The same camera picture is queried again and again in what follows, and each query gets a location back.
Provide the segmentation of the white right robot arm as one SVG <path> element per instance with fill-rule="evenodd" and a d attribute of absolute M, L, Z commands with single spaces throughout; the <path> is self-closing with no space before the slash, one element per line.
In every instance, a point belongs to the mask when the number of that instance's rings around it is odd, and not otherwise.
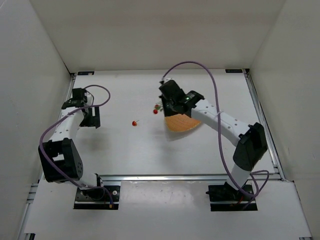
<path fill-rule="evenodd" d="M 219 111 L 207 99 L 197 98 L 196 103 L 186 104 L 186 111 L 184 111 L 181 105 L 172 105 L 163 95 L 160 95 L 159 98 L 162 101 L 166 117 L 185 114 L 217 131 L 220 157 L 228 175 L 225 185 L 251 197 L 252 194 L 245 192 L 243 186 L 257 162 L 268 150 L 264 127 L 258 122 L 251 125 L 237 120 L 235 117 Z M 222 137 L 235 146 L 234 165 L 231 171 L 224 158 Z"/>

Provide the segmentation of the small red orange fruit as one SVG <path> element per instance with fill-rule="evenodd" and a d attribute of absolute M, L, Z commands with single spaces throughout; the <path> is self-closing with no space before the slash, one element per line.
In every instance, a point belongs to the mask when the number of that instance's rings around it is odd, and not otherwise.
<path fill-rule="evenodd" d="M 136 127 L 138 125 L 139 120 L 134 120 L 131 124 L 132 126 Z"/>

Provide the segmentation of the red cherry pair with leaves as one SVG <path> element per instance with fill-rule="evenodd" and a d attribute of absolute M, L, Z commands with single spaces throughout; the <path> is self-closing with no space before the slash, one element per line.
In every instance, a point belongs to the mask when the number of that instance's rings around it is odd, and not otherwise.
<path fill-rule="evenodd" d="M 163 103 L 159 101 L 154 105 L 152 112 L 156 115 L 162 112 L 163 110 L 164 110 Z"/>

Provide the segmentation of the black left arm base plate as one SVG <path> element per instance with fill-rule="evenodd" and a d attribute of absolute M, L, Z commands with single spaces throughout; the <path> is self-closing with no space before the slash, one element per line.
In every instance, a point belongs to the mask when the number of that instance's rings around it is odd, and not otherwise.
<path fill-rule="evenodd" d="M 109 184 L 104 186 L 112 197 L 103 189 L 81 190 L 77 188 L 73 208 L 75 210 L 118 210 L 120 205 L 120 184 Z"/>

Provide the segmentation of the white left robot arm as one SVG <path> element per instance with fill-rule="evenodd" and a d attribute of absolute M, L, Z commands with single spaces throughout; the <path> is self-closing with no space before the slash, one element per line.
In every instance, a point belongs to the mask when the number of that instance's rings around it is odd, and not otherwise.
<path fill-rule="evenodd" d="M 45 179 L 49 183 L 71 183 L 82 190 L 101 187 L 101 178 L 96 173 L 85 173 L 84 165 L 75 145 L 79 128 L 99 128 L 98 107 L 79 109 L 68 107 L 61 110 L 60 119 L 40 137 L 39 157 Z M 54 129 L 48 141 L 45 135 Z"/>

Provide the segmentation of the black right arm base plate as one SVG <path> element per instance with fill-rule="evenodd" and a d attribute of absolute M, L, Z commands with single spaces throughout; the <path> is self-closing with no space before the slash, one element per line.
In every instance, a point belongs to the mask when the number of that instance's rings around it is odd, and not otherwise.
<path fill-rule="evenodd" d="M 211 212 L 257 211 L 254 200 L 239 190 L 223 185 L 209 185 L 206 194 L 209 196 Z"/>

